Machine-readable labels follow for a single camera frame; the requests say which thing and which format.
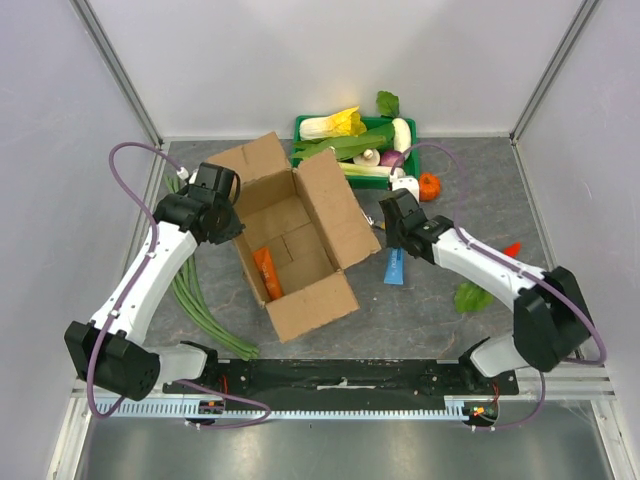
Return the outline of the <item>blue tube product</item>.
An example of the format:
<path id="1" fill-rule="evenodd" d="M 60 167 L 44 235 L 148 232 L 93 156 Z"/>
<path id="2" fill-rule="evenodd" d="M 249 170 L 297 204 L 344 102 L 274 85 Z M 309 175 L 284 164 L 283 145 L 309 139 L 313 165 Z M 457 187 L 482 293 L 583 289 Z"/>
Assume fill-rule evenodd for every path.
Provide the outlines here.
<path id="1" fill-rule="evenodd" d="M 393 248 L 389 251 L 384 283 L 394 286 L 404 284 L 404 251 L 401 248 Z"/>

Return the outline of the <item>brown cardboard express box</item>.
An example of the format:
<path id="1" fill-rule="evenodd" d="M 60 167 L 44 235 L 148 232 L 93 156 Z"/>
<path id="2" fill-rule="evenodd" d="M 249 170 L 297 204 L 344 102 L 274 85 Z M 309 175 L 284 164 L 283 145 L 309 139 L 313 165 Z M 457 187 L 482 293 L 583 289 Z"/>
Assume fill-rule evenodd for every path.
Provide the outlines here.
<path id="1" fill-rule="evenodd" d="M 245 225 L 234 245 L 247 282 L 281 342 L 359 308 L 345 275 L 381 245 L 329 149 L 293 167 L 275 133 L 208 158 L 236 171 L 235 210 Z M 253 259 L 268 247 L 284 296 L 271 300 Z"/>

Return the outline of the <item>yellow utility knife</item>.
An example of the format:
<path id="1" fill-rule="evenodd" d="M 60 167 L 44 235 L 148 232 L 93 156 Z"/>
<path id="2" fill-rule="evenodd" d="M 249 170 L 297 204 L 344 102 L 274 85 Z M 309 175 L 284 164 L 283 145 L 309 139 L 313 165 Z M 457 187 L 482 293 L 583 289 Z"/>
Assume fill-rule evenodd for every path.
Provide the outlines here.
<path id="1" fill-rule="evenodd" d="M 375 228 L 381 231 L 385 230 L 385 223 L 383 221 L 375 220 L 373 217 L 369 215 L 364 215 L 364 217 L 372 228 Z"/>

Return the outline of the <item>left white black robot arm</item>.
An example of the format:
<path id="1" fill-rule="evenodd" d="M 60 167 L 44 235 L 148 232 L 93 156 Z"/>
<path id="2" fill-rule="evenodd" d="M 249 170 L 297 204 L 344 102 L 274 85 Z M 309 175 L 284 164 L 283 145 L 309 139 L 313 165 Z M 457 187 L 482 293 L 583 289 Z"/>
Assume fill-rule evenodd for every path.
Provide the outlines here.
<path id="1" fill-rule="evenodd" d="M 144 246 L 107 301 L 85 323 L 72 322 L 64 341 L 78 377 L 140 401 L 158 385 L 185 382 L 208 393 L 219 382 L 209 351 L 194 343 L 145 349 L 151 320 L 180 268 L 201 243 L 220 245 L 244 226 L 234 210 L 240 177 L 203 163 L 193 179 L 156 207 Z"/>

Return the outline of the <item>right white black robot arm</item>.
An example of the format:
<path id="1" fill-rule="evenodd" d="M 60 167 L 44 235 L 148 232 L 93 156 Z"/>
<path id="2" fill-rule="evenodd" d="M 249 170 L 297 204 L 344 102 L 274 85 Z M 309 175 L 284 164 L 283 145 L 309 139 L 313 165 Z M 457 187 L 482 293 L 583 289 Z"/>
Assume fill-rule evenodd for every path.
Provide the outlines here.
<path id="1" fill-rule="evenodd" d="M 578 282 L 569 270 L 545 271 L 474 239 L 444 216 L 429 218 L 406 189 L 380 201 L 386 243 L 416 259 L 465 277 L 501 301 L 513 315 L 509 334 L 471 347 L 458 381 L 477 394 L 494 377 L 531 367 L 548 373 L 585 341 L 596 337 Z"/>

